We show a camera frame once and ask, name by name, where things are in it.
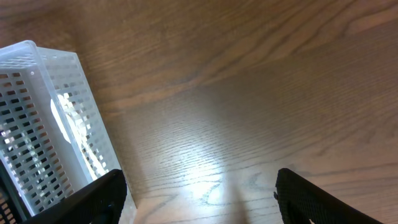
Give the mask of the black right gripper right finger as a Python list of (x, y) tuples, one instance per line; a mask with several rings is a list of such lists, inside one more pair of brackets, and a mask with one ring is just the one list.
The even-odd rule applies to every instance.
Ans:
[(277, 173), (274, 198), (284, 223), (351, 224), (381, 222), (350, 207), (288, 168)]

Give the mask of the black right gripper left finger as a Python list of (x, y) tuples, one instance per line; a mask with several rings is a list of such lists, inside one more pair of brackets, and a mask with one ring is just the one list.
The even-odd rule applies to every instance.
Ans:
[(127, 195), (124, 174), (113, 169), (49, 209), (26, 220), (29, 224), (118, 224)]

